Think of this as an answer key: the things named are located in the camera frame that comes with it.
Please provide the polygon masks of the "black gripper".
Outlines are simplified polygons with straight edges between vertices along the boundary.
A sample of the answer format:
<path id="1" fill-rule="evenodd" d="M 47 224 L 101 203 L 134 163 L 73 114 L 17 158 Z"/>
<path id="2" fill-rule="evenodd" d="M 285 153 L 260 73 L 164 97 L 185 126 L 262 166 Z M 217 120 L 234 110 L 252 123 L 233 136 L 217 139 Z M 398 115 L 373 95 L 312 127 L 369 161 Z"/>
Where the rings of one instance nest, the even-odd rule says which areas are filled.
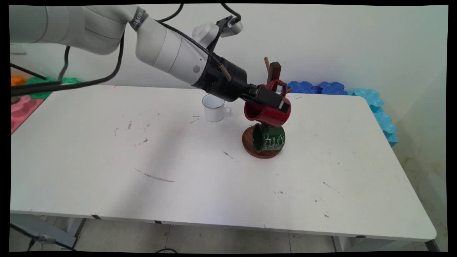
<path id="1" fill-rule="evenodd" d="M 247 73 L 244 69 L 223 57 L 216 55 L 216 59 L 221 61 L 231 76 L 231 80 L 227 80 L 218 63 L 210 58 L 199 80 L 194 83 L 194 87 L 229 102 L 240 98 L 246 102 L 271 107 L 282 113 L 287 113 L 290 110 L 291 104 L 287 102 L 284 96 L 264 87 L 262 84 L 247 83 Z"/>

